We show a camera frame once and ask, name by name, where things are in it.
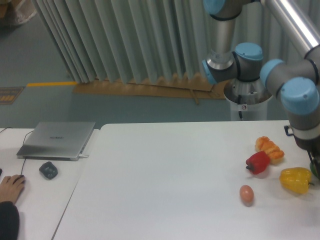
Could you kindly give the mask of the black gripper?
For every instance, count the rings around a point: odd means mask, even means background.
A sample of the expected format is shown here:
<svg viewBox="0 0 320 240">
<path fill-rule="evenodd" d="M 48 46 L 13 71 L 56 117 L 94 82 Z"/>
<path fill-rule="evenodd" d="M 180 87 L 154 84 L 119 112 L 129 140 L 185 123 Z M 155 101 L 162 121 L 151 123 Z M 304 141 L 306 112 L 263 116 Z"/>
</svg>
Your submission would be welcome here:
<svg viewBox="0 0 320 240">
<path fill-rule="evenodd" d="M 309 130 L 295 129 L 290 125 L 284 126 L 285 134 L 288 137 L 293 136 L 297 146 L 308 152 L 310 163 L 320 162 L 320 125 Z"/>
</svg>

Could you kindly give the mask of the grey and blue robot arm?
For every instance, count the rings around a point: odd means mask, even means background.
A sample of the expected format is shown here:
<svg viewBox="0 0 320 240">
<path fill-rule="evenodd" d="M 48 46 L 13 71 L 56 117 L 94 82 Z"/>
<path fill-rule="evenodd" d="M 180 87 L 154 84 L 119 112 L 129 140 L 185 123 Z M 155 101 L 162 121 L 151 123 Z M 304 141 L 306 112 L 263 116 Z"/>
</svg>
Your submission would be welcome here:
<svg viewBox="0 0 320 240">
<path fill-rule="evenodd" d="M 306 150 L 316 171 L 320 169 L 320 33 L 293 0 L 263 0 L 302 56 L 294 65 L 280 59 L 262 63 L 262 49 L 251 43 L 231 48 L 235 20 L 246 0 L 205 0 L 203 6 L 218 22 L 216 44 L 202 62 L 211 84 L 236 79 L 262 87 L 282 105 L 291 135 Z"/>
</svg>

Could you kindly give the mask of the person's bare hand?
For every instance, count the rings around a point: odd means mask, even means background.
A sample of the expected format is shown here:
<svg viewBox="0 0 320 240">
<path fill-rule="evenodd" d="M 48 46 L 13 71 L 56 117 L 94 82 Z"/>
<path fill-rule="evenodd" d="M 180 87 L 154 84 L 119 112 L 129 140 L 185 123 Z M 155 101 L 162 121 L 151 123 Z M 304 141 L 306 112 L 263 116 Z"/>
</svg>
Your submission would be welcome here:
<svg viewBox="0 0 320 240">
<path fill-rule="evenodd" d="M 11 202 L 12 204 L 16 204 L 21 192 L 19 191 L 15 185 L 17 179 L 20 178 L 21 175 L 13 175 L 13 176 L 5 176 L 0 183 L 0 202 Z"/>
</svg>

